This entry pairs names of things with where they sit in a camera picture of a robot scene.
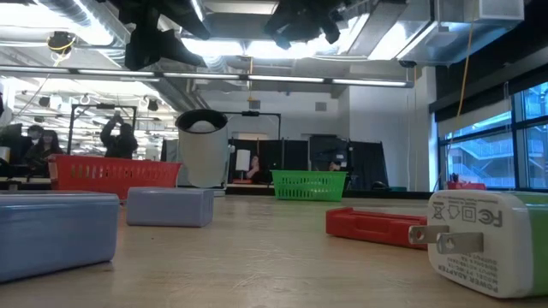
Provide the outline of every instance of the blue block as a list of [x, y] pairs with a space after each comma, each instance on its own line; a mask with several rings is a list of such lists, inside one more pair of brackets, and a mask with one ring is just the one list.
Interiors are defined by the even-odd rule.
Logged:
[[213, 190], [132, 187], [126, 222], [130, 226], [204, 227], [213, 219]]
[[0, 282], [110, 261], [120, 201], [95, 192], [0, 194]]

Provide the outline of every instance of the plastic basket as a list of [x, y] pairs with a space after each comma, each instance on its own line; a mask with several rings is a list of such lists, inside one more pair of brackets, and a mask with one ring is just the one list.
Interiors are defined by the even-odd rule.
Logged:
[[346, 172], [272, 170], [276, 198], [341, 201]]
[[128, 198], [130, 187], [174, 187], [180, 163], [55, 155], [50, 159], [51, 188], [115, 193]]

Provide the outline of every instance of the table surface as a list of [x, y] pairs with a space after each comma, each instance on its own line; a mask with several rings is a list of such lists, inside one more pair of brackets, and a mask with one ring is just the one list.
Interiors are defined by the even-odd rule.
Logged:
[[0, 307], [548, 307], [461, 287], [423, 251], [325, 234], [327, 209], [414, 204], [228, 196], [206, 228], [128, 227], [122, 212], [112, 263], [0, 285]]

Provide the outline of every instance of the ceiling duct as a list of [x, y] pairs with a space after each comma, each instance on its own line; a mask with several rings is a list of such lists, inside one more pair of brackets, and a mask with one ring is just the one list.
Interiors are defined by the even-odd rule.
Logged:
[[[97, 3], [95, 0], [79, 0], [78, 2], [75, 0], [37, 0], [37, 3], [46, 6], [59, 15], [69, 18], [82, 27], [91, 27], [94, 22], [92, 18], [95, 19], [112, 36], [113, 41], [110, 47], [123, 48], [129, 40], [130, 34], [128, 29], [115, 17], [113, 11], [106, 4]], [[118, 65], [123, 66], [125, 58], [123, 50], [101, 50], [101, 52]], [[186, 70], [183, 64], [178, 65], [181, 66], [181, 71]], [[152, 68], [161, 69], [159, 64], [156, 64]], [[188, 82], [190, 81], [178, 80], [177, 84], [174, 85], [173, 80], [161, 79], [159, 82], [148, 83], [147, 85], [165, 95], [167, 98], [166, 101], [177, 111], [204, 108], [204, 106], [197, 103], [197, 100], [192, 97], [192, 93], [182, 90], [187, 88], [186, 84]]]
[[467, 55], [472, 20], [473, 54], [515, 28], [524, 12], [523, 0], [437, 0], [436, 18], [397, 58], [430, 65], [460, 62]]

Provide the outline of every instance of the red basket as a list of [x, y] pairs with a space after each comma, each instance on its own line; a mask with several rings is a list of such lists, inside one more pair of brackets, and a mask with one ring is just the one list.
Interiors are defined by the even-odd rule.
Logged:
[[174, 187], [180, 167], [180, 163], [55, 155], [50, 159], [51, 187], [115, 193], [125, 200], [130, 187]]

